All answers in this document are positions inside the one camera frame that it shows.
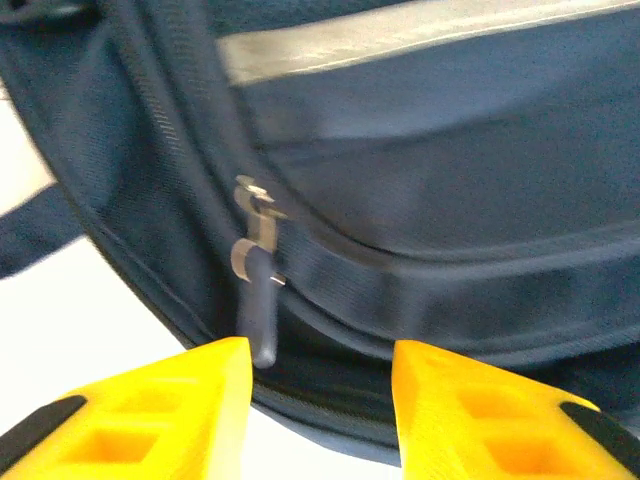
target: white surface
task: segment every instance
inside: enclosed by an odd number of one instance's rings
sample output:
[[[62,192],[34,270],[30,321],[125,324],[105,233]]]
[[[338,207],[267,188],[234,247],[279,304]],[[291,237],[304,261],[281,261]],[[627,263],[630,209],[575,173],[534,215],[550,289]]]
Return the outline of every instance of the white surface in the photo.
[[[1,100],[0,122],[0,211],[7,211],[50,177]],[[0,281],[0,434],[68,390],[180,351],[93,245],[79,239]],[[243,477],[382,480],[399,471],[321,448],[252,410]]]

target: backpack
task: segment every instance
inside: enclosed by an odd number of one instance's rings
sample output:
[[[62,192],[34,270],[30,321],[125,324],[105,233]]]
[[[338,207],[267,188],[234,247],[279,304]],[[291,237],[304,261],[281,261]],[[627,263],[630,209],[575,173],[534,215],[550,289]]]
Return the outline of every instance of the backpack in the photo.
[[[639,6],[1,0],[0,76],[185,347],[248,336],[254,407],[398,464],[398,339],[639,431]]]

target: reflective strip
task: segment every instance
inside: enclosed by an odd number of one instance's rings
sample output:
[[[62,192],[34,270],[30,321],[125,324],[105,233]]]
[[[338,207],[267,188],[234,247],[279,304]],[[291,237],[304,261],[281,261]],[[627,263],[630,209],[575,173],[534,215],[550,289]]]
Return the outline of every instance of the reflective strip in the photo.
[[[465,38],[640,5],[640,0],[417,0],[297,27],[221,38],[231,82],[346,67]]]

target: zipper pull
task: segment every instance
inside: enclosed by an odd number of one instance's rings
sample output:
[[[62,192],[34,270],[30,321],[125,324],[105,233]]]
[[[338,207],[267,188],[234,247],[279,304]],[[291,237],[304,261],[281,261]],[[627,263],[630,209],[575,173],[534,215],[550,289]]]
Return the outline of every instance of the zipper pull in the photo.
[[[273,198],[241,175],[234,198],[249,214],[247,238],[231,249],[231,268],[242,280],[238,309],[238,334],[249,339],[251,358],[256,368],[268,368],[276,361],[278,347],[277,290],[285,284],[276,272],[277,219],[286,218],[273,208]]]

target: yellow plastic object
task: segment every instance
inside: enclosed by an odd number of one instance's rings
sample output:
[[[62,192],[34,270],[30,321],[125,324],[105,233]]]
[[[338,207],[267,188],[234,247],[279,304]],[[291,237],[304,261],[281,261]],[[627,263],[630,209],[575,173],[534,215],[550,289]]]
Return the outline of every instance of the yellow plastic object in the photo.
[[[80,388],[87,403],[2,480],[235,480],[251,401],[246,338]]]
[[[592,403],[420,342],[396,342],[405,480],[633,480],[559,405]]]

